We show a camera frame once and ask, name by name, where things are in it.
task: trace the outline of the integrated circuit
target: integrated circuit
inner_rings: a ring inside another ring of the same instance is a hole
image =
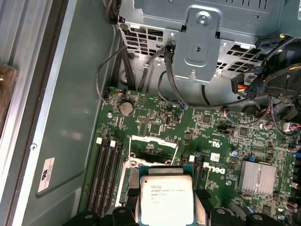
[[[161,125],[160,124],[152,123],[150,125],[150,133],[151,134],[160,135],[160,131],[161,131]]]
[[[268,216],[271,215],[272,208],[270,206],[263,205],[262,213]]]
[[[249,130],[247,128],[241,127],[240,131],[239,131],[239,135],[243,136],[243,137],[246,137],[248,135],[248,131]]]
[[[210,122],[211,122],[211,116],[204,115],[202,122],[205,123],[205,124],[210,124]]]

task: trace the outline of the metal bracket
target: metal bracket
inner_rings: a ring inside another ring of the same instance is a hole
[[[175,76],[209,83],[216,71],[221,41],[216,38],[219,13],[189,10],[186,32],[178,34],[174,52]]]

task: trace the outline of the ram slot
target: ram slot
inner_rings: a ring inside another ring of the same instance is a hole
[[[114,161],[114,147],[111,147],[108,149],[106,156],[105,156],[105,161],[103,162],[103,173],[101,174],[101,177],[99,179],[100,183],[99,183],[99,187],[97,189],[97,202],[94,208],[94,211],[98,214],[101,214],[100,209],[103,205],[102,201],[103,201],[103,195],[104,195],[104,191],[107,187],[108,184],[108,180],[110,177],[110,171],[112,168],[112,164]]]
[[[120,163],[121,163],[121,155],[122,155],[122,144],[117,144],[115,150],[114,150],[114,161],[113,165],[110,168],[110,173],[108,174],[108,183],[104,190],[105,194],[103,196],[103,201],[101,204],[101,209],[99,212],[100,216],[105,216],[107,211],[114,206],[114,203],[112,203],[112,199],[115,198],[116,192],[114,192],[116,188],[116,178],[118,176],[118,171],[121,169]]]
[[[87,211],[93,211],[95,201],[96,201],[96,196],[97,196],[97,191],[99,187],[99,178],[101,177],[102,170],[103,170],[103,161],[106,156],[106,150],[109,147],[109,141],[104,140],[101,145],[98,147],[98,155],[97,159],[95,162],[95,169],[93,173],[93,178],[92,178],[92,184],[90,186],[90,191],[89,191],[89,199],[87,202]]]

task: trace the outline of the black connector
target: black connector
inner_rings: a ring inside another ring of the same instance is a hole
[[[265,83],[259,79],[254,79],[245,90],[246,98],[254,100],[258,95],[265,90]]]
[[[273,32],[268,35],[264,35],[258,38],[255,43],[256,48],[273,48],[281,42],[281,36],[279,32]]]
[[[240,74],[239,76],[231,79],[231,87],[232,87],[232,92],[237,94],[238,93],[238,85],[245,85],[245,75],[244,74]]]

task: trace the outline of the metal panel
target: metal panel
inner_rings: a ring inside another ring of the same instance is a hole
[[[52,1],[0,1],[0,62],[19,70],[0,140],[0,198]]]
[[[77,213],[100,104],[95,74],[112,45],[116,46],[114,29],[103,14],[99,0],[68,3],[14,226],[61,225]],[[105,74],[101,76],[103,85]],[[49,158],[55,158],[49,187],[38,192]]]

